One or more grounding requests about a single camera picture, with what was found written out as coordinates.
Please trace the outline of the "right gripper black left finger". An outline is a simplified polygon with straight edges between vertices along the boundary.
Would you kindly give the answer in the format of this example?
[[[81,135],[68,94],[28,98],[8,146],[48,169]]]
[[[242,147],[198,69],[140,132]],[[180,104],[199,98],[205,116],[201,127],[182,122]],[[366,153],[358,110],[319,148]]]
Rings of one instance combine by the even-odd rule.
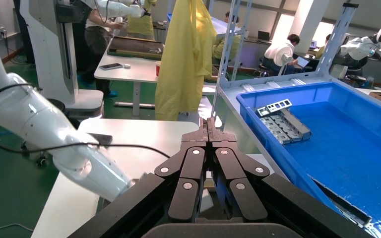
[[[207,121],[182,136],[178,153],[73,232],[72,238],[184,238],[200,208]]]

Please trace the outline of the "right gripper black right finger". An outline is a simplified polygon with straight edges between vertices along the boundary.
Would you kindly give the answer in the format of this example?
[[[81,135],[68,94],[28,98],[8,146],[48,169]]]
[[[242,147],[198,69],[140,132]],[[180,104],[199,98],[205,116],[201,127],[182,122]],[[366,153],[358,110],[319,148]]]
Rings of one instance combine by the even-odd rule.
[[[267,166],[241,152],[234,135],[207,120],[207,161],[226,213],[251,225],[257,238],[367,238],[369,234]]]

